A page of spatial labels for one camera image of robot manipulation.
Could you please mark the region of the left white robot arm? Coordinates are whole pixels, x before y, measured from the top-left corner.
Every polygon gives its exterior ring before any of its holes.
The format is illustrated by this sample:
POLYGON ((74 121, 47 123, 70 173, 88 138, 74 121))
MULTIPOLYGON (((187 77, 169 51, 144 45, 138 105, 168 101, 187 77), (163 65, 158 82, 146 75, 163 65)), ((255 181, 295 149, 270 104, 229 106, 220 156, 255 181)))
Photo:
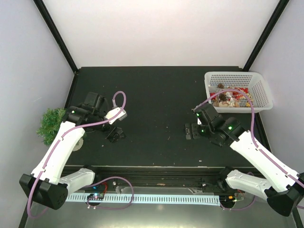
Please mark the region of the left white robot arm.
POLYGON ((108 138, 113 141, 122 136, 121 129, 112 125, 115 121, 120 121, 127 116, 124 109, 126 100, 123 100, 122 106, 117 106, 115 98, 112 102, 113 108, 104 111, 102 108, 106 99, 97 93, 90 92, 83 103, 70 106, 66 110, 58 133, 41 162, 30 175, 23 174, 19 180, 28 197, 27 210, 30 210, 32 202, 57 210, 75 191, 83 187, 96 190, 101 186, 101 176, 90 168, 81 168, 65 177, 61 174, 69 156, 83 138, 87 128, 109 131, 108 138))

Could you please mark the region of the white perforated plastic basket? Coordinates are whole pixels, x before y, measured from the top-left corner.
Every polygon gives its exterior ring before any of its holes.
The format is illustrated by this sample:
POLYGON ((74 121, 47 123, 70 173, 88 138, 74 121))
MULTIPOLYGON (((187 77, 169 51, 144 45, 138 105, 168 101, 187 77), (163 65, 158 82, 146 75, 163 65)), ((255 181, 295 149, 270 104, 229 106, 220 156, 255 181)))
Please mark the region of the white perforated plastic basket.
POLYGON ((228 87, 247 87, 254 99, 254 111, 258 113, 273 108, 270 88, 261 74, 255 72, 221 72, 212 71, 204 75, 206 95, 218 92, 217 85, 228 87))

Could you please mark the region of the small green christmas tree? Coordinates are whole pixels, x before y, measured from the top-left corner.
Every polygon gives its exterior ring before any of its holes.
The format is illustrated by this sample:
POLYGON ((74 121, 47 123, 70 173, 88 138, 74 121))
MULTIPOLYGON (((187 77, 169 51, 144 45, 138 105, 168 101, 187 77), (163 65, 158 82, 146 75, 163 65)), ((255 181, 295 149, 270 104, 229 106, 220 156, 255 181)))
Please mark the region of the small green christmas tree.
POLYGON ((66 110, 63 108, 47 109, 40 120, 37 135, 43 138, 43 143, 50 146, 54 141, 66 110))

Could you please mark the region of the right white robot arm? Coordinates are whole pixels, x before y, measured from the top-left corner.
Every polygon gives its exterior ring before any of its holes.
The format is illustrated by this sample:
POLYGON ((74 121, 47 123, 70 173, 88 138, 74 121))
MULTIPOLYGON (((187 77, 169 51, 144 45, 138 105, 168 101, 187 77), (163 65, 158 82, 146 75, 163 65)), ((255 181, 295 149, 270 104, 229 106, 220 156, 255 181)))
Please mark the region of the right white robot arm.
POLYGON ((264 199, 278 214, 288 217, 304 197, 304 175, 288 167, 265 148, 234 117, 224 119, 209 103, 193 109, 196 131, 217 146, 228 146, 249 161, 262 178, 227 167, 216 179, 220 191, 242 190, 264 199))

